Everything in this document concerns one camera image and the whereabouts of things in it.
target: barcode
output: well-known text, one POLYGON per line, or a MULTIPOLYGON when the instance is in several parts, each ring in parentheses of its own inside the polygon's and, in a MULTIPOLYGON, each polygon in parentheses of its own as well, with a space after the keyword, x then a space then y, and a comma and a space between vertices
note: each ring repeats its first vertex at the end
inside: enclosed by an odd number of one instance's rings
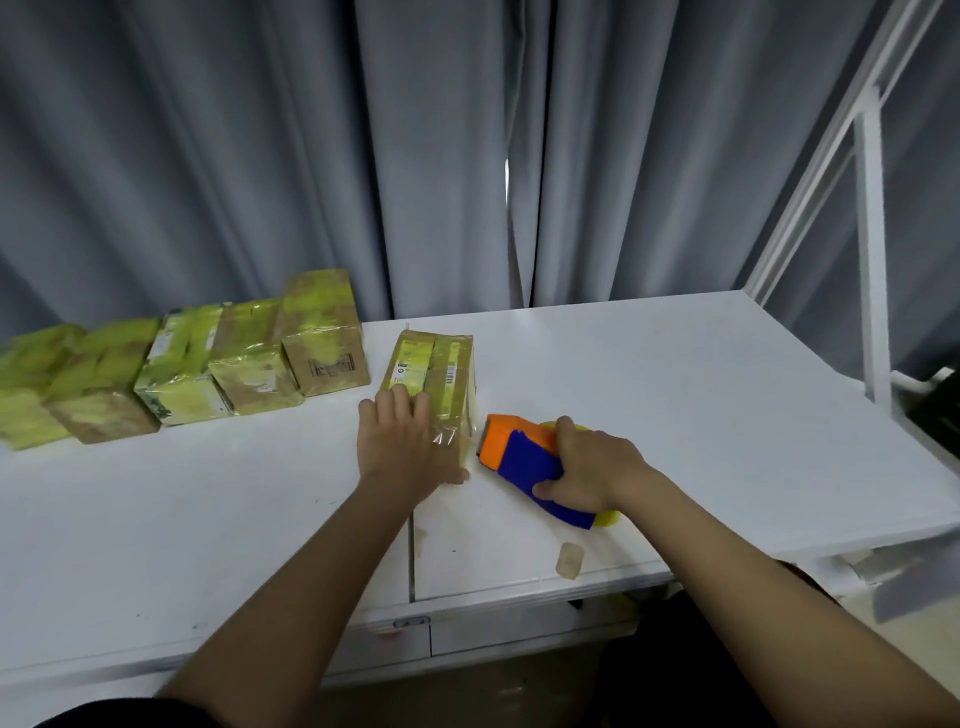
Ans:
POLYGON ((333 364, 321 364, 316 359, 310 359, 310 374, 313 376, 339 376, 353 372, 356 365, 353 363, 353 354, 345 353, 333 364))

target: right hand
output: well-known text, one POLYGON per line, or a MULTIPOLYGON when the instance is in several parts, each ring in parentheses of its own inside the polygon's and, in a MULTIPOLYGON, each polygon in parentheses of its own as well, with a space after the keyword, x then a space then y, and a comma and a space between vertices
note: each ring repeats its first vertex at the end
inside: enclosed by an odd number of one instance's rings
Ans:
POLYGON ((579 430, 569 417, 557 420, 556 427, 564 475, 535 485, 538 498, 588 513, 619 511, 631 491, 665 478, 629 440, 599 430, 579 430))

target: cardboard box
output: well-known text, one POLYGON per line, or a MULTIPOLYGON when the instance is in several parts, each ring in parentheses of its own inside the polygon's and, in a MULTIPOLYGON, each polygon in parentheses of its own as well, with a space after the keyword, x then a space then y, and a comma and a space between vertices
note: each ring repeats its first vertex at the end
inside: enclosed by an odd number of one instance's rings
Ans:
POLYGON ((81 340, 43 406, 88 445, 156 432, 160 423, 133 391, 159 319, 107 324, 81 340))
POLYGON ((476 412, 473 337, 402 331, 380 389, 395 384, 405 385, 411 397, 430 395, 434 442, 455 447, 465 463, 476 412))
POLYGON ((69 437, 43 407, 50 382, 86 332, 60 324, 14 336, 0 350, 0 440, 11 449, 34 448, 69 437))
POLYGON ((205 305, 171 313, 147 354, 133 390, 164 426, 233 415, 207 363, 224 308, 205 305))
POLYGON ((370 384, 363 331, 346 270, 290 277, 277 335, 307 397, 370 384))
POLYGON ((208 367, 238 415, 303 402, 303 394, 276 336, 279 299, 224 308, 208 367))

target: left hand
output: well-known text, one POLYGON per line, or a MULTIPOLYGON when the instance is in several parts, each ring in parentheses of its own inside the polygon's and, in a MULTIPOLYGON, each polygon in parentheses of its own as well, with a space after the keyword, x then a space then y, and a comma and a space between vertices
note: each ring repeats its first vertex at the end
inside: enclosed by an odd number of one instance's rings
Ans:
POLYGON ((402 384, 360 402, 357 463, 361 487, 382 488, 411 511, 441 483, 469 478, 457 450, 431 439, 430 396, 420 392, 410 402, 402 384))

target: black object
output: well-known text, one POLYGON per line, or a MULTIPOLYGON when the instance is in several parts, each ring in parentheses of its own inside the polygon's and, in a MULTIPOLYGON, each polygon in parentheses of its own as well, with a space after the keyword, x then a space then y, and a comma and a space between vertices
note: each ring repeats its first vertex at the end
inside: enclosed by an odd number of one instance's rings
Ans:
POLYGON ((960 370, 907 413, 926 434, 960 457, 960 370))

